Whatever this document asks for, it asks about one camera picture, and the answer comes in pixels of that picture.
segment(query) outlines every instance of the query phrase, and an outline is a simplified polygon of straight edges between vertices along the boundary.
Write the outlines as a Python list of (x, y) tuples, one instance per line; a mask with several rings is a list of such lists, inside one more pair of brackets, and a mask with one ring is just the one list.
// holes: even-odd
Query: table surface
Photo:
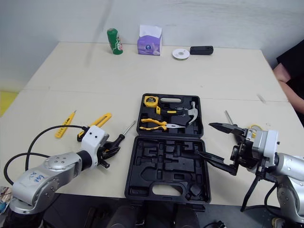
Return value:
[[(215, 48), (211, 56), (178, 61), (171, 56), (176, 48), (163, 47), (161, 56), (156, 57), (138, 55), (135, 45), (124, 45), (124, 53), (116, 56), (108, 44), (59, 43), (0, 119), (0, 185), (8, 185), (2, 172), (6, 161), (26, 152), (42, 130), (61, 124), (74, 110), (72, 124), (76, 125), (90, 124), (111, 112), (113, 116), (103, 129), (110, 134), (109, 140), (114, 140), (137, 120), (142, 94), (148, 92), (199, 96), (207, 152), (224, 157), (226, 163), (231, 162), (233, 136), (208, 126), (227, 123), (225, 110), (239, 126), (259, 124), (266, 130), (278, 130), (278, 152), (304, 155), (303, 127), (260, 50)], [(77, 129), (68, 129), (57, 139), (54, 132), (48, 132), (32, 152), (77, 152), (77, 133)], [(119, 154), (107, 160), (109, 169), (85, 170), (59, 192), (124, 197), (136, 135), (134, 127), (121, 143)], [(24, 159), (16, 159), (9, 167), (13, 180), (24, 171)], [(42, 161), (32, 156), (30, 167)], [(208, 167), (211, 203), (241, 205), (254, 174), (240, 167), (235, 177)], [(271, 186), (260, 181), (248, 204), (263, 204)], [(269, 204), (278, 205), (275, 194)]]

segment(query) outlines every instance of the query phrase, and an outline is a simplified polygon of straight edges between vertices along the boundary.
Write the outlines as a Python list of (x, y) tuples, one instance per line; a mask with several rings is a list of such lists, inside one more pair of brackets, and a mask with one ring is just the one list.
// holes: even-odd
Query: metal rod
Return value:
[(136, 121), (133, 121), (132, 124), (124, 131), (123, 135), (125, 135), (129, 130), (130, 128), (135, 124)]
[(227, 118), (229, 119), (230, 124), (233, 125), (233, 121), (232, 121), (232, 119), (231, 119), (229, 113), (227, 112), (227, 110), (225, 110), (225, 114), (226, 114)]

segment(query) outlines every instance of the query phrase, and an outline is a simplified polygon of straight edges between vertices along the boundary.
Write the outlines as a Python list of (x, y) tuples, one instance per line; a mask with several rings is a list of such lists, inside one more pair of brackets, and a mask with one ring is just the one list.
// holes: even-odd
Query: person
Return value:
[(304, 126), (304, 40), (276, 59), (275, 77)]

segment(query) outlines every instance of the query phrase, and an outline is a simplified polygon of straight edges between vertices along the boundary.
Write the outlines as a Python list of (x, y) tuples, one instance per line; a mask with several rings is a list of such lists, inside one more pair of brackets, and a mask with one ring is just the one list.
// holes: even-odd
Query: purple tissue box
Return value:
[(139, 37), (137, 41), (138, 54), (140, 55), (161, 55), (162, 36), (159, 38), (153, 36)]

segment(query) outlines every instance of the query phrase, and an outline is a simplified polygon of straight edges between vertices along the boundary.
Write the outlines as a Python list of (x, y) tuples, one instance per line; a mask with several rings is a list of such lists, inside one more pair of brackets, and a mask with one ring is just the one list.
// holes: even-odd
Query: black remote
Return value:
[(190, 55), (211, 55), (213, 46), (194, 46), (190, 47)]

